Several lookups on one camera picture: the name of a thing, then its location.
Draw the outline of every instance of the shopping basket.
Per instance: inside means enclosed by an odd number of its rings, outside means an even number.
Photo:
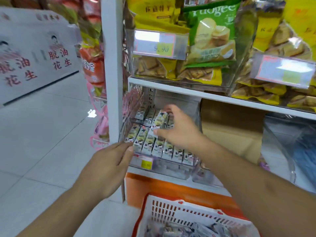
[[[226,215],[224,210],[215,210],[152,193],[147,194],[144,199],[132,237],[144,237],[148,219],[163,224],[173,222],[188,227],[191,227],[194,222],[207,226],[213,223],[221,223],[227,228],[242,229],[243,236],[260,237],[257,228],[249,220],[231,217]]]

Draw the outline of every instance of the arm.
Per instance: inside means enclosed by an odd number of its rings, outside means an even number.
[[[174,128],[158,130],[157,134],[198,156],[263,236],[316,233],[314,196],[212,142],[175,105],[166,110],[174,115]]]
[[[17,237],[71,237],[101,200],[123,182],[133,156],[132,143],[116,143],[97,151],[73,187],[63,193]]]

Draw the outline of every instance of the left hand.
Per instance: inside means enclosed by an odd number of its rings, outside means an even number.
[[[73,188],[99,201],[110,197],[122,184],[133,157],[133,143],[115,143],[97,151],[81,171]]]

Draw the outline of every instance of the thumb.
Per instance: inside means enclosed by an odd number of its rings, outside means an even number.
[[[154,134],[160,137],[163,137],[165,139],[168,139],[167,136],[169,134],[170,130],[166,130],[166,129],[155,129],[154,130]]]
[[[126,149],[124,155],[123,155],[123,158],[121,160],[121,163],[120,165],[123,165],[123,166],[128,166],[131,162],[131,159],[134,155],[134,147],[133,146],[130,146]]]

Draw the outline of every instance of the supermarket aisle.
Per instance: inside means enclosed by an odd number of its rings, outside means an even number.
[[[0,236],[14,237],[66,189],[94,153],[81,73],[0,109]],[[101,202],[76,237],[129,237],[139,210]]]

